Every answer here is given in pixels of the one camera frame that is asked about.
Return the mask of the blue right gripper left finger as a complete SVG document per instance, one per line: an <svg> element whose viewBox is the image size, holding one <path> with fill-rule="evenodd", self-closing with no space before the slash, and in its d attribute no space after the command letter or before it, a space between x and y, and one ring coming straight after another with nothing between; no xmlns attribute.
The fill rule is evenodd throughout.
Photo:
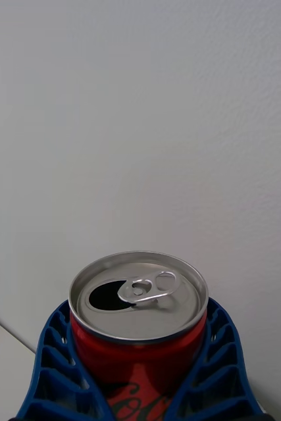
<svg viewBox="0 0 281 421"><path fill-rule="evenodd" d="M64 301L48 318L18 420L114 420L106 398L74 348L70 309Z"/></svg>

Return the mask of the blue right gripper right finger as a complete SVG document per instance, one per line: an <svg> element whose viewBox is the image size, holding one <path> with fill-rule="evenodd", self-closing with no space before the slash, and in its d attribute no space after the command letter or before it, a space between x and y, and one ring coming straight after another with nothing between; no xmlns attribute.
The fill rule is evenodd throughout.
<svg viewBox="0 0 281 421"><path fill-rule="evenodd" d="M261 420L265 412L248 381L238 331L213 299L203 346L178 388L165 420Z"/></svg>

